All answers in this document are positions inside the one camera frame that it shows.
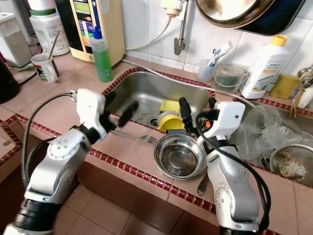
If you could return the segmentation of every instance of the plastic bag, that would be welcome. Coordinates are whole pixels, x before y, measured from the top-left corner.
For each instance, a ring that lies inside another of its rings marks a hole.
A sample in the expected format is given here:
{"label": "plastic bag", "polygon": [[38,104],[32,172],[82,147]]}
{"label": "plastic bag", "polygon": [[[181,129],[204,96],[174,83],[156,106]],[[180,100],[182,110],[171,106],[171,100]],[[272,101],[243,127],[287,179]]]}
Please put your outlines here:
{"label": "plastic bag", "polygon": [[237,148],[245,160],[255,160],[262,154],[291,143],[300,143],[302,131],[291,120],[282,117],[268,105],[254,107],[244,119],[237,134]]}

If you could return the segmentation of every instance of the steel bowl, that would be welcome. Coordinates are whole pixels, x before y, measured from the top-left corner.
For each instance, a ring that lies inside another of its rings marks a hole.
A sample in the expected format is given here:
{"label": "steel bowl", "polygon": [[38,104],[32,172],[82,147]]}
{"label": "steel bowl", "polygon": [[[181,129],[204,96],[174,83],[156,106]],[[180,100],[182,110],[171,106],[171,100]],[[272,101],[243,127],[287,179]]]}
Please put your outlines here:
{"label": "steel bowl", "polygon": [[193,179],[206,168],[203,147],[183,134],[171,134],[161,138],[155,147],[154,157],[158,168],[173,179]]}
{"label": "steel bowl", "polygon": [[262,16],[275,0],[196,0],[200,13],[213,25],[239,28]]}
{"label": "steel bowl", "polygon": [[289,144],[276,149],[270,157],[271,171],[288,179],[313,186],[313,148]]}

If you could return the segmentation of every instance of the green dish soap bottle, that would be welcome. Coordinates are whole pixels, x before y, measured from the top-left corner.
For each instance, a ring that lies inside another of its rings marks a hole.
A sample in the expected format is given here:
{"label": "green dish soap bottle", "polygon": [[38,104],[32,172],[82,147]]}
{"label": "green dish soap bottle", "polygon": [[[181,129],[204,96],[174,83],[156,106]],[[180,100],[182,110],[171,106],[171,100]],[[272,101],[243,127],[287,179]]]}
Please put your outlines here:
{"label": "green dish soap bottle", "polygon": [[99,80],[101,82],[111,82],[113,80],[113,74],[110,63],[108,41],[105,37],[102,37],[101,30],[98,26],[94,28],[93,37],[91,38],[91,47]]}

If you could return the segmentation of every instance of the stainless steel sink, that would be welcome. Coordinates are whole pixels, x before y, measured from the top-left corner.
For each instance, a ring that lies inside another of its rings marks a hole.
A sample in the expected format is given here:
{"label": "stainless steel sink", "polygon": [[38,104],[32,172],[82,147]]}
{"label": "stainless steel sink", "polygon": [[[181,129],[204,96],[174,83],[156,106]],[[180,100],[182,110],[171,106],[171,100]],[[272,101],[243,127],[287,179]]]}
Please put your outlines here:
{"label": "stainless steel sink", "polygon": [[[253,104],[255,105],[260,105],[260,103],[257,102],[253,102]],[[252,107],[250,105],[246,105],[246,109],[245,109],[245,113],[243,116],[242,121],[245,119],[245,117],[247,116],[247,114],[251,111]],[[280,115],[282,117],[285,118],[289,118],[289,111],[286,110],[282,110],[279,108],[276,108],[278,110],[278,112],[280,113]],[[313,135],[313,118],[307,117],[307,116],[303,116],[303,115],[297,115],[296,118],[292,119],[292,121],[302,130],[305,132],[308,132],[309,134]],[[230,143],[232,144],[236,144],[237,141],[237,131],[235,131],[231,138],[230,138]],[[254,161],[250,161],[250,163],[254,164],[254,165],[258,165],[259,167],[262,168],[266,168],[268,170],[270,170],[269,168],[269,159],[264,160],[262,156],[260,156],[257,160]]]}
{"label": "stainless steel sink", "polygon": [[129,104],[137,100],[139,108],[132,120],[152,128],[157,127],[162,100],[178,101],[180,97],[185,97],[194,120],[207,107],[210,97],[207,90],[179,84],[147,72],[131,73],[114,91],[117,96],[108,106],[111,113],[121,115]]}

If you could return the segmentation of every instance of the tiled countertop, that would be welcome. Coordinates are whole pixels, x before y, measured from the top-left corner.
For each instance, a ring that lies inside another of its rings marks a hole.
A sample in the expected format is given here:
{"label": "tiled countertop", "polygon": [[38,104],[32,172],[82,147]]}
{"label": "tiled countertop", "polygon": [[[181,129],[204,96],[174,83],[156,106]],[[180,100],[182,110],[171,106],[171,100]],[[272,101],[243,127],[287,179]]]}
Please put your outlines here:
{"label": "tiled countertop", "polygon": [[[126,59],[160,72],[196,80],[194,74],[186,71],[132,57],[126,57]],[[110,85],[98,80],[95,65],[92,63],[76,59],[70,54],[56,57],[55,61],[60,70],[61,79],[56,83],[47,84],[36,76],[22,85],[20,93],[14,99],[0,106],[2,125],[9,127],[12,122],[18,121],[25,126],[33,111],[53,95],[78,88],[87,88],[100,93]],[[114,81],[124,72],[131,72],[130,69],[135,71],[134,66],[123,62],[115,65],[113,67]],[[216,94],[216,99],[218,101],[232,100],[231,97],[222,94]],[[291,104],[288,100],[273,99],[269,96],[261,102],[267,102],[267,99],[271,99],[274,105],[284,105],[285,108]],[[76,104],[69,98],[59,98],[43,107],[35,116],[34,121],[31,134],[40,139],[47,139],[56,133],[65,133],[71,126],[79,124]],[[122,131],[137,136],[151,135],[157,139],[164,135],[134,122],[129,122]],[[93,150],[88,154],[86,161],[217,225],[212,186],[209,184],[205,194],[197,197],[197,187],[202,176],[189,181],[173,180],[165,176],[154,163],[153,149],[154,147],[147,143],[108,134],[105,141],[98,141],[93,145]],[[272,196],[269,229],[282,235],[311,234],[313,224],[310,221],[313,212],[308,208],[313,208],[313,202],[308,199],[312,198],[313,189],[261,169],[257,171],[266,181]],[[253,188],[257,189],[255,182],[251,181]]]}

